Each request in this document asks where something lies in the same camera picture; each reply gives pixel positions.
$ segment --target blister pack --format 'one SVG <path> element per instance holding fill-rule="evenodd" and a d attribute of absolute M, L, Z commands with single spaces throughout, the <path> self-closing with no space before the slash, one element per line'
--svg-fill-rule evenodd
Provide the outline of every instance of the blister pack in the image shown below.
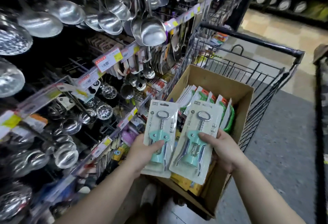
<path fill-rule="evenodd" d="M 203 142 L 199 132 L 216 137 L 222 113 L 219 106 L 193 101 L 170 163 L 170 171 L 202 185 L 205 181 L 213 147 Z"/>
<path fill-rule="evenodd" d="M 170 178 L 168 165 L 174 148 L 178 109 L 179 105 L 174 102 L 151 101 L 144 144 L 148 146 L 159 140 L 164 140 L 165 143 L 153 154 L 149 164 L 141 171 L 142 174 Z"/>

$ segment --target wire cart basket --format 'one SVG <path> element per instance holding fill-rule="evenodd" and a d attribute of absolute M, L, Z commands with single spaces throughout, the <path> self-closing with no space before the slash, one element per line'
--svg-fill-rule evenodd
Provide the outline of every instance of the wire cart basket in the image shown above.
<path fill-rule="evenodd" d="M 225 49 L 224 45 L 215 46 L 210 42 L 212 34 L 215 32 L 226 34 L 229 38 L 241 39 L 290 55 L 291 59 L 293 59 L 293 64 L 287 69 L 247 57 L 243 54 L 244 47 L 240 44 L 234 45 L 231 49 Z M 227 54 L 233 54 L 235 58 L 228 58 Z M 244 152 L 255 134 L 274 94 L 290 80 L 303 56 L 303 51 L 270 43 L 249 35 L 231 31 L 224 27 L 210 25 L 207 22 L 201 22 L 196 28 L 196 31 L 191 35 L 186 56 L 174 79 L 171 81 L 171 85 L 169 85 L 164 98 L 167 98 L 188 64 L 202 67 L 211 72 L 252 86 L 254 88 L 254 95 L 239 142 L 239 146 Z"/>

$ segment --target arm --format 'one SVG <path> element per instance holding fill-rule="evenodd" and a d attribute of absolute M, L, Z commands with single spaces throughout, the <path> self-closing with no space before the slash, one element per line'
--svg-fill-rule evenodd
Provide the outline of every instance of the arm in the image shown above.
<path fill-rule="evenodd" d="M 227 133 L 199 137 L 214 147 L 219 165 L 232 174 L 253 224 L 305 224 Z"/>
<path fill-rule="evenodd" d="M 163 141 L 158 141 L 145 146 L 143 140 L 144 135 L 139 135 L 132 144 L 126 160 L 55 224 L 111 223 L 134 179 L 140 175 L 152 154 L 164 144 Z"/>

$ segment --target wine opener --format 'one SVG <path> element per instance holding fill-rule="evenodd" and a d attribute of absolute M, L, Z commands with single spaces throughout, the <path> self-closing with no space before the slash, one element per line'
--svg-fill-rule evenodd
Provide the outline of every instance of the wine opener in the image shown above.
<path fill-rule="evenodd" d="M 167 142 L 170 140 L 170 136 L 163 131 L 163 123 L 164 120 L 170 117 L 170 114 L 167 111 L 159 111 L 157 113 L 157 117 L 161 119 L 160 129 L 149 133 L 150 144 L 159 140 L 164 140 L 165 143 L 162 148 L 160 148 L 156 153 L 152 155 L 150 161 L 164 164 L 164 170 L 166 170 L 166 146 Z"/>
<path fill-rule="evenodd" d="M 176 165 L 178 165 L 179 161 L 181 160 L 182 162 L 195 167 L 199 176 L 201 171 L 201 160 L 206 143 L 198 137 L 198 133 L 203 130 L 204 122 L 210 121 L 212 116 L 208 112 L 199 111 L 197 117 L 201 120 L 199 128 L 198 130 L 190 130 L 186 132 L 187 141 L 182 149 L 181 155 L 176 162 Z"/>

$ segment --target shopping cart handle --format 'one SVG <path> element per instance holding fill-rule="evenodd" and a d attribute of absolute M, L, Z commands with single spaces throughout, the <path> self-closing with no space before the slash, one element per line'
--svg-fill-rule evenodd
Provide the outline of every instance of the shopping cart handle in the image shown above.
<path fill-rule="evenodd" d="M 207 22 L 204 22 L 204 21 L 201 22 L 199 24 L 199 26 L 202 28 L 207 28 L 207 29 L 211 29 L 213 31 L 221 32 L 221 33 L 227 34 L 229 36 L 233 36 L 235 38 L 242 39 L 244 41 L 251 42 L 251 43 L 254 43 L 254 44 L 266 47 L 266 48 L 270 48 L 270 49 L 285 53 L 290 56 L 293 56 L 296 58 L 295 62 L 297 64 L 301 63 L 301 60 L 305 54 L 305 52 L 301 51 L 301 50 L 292 49 L 292 48 L 288 48 L 288 47 L 285 47 L 285 46 L 282 46 L 279 44 L 264 41 L 259 38 L 255 38 L 255 37 L 252 37 L 249 35 L 242 34 L 240 32 L 235 32 L 235 31 L 229 30 L 224 27 L 214 26 L 214 25 L 208 24 Z"/>

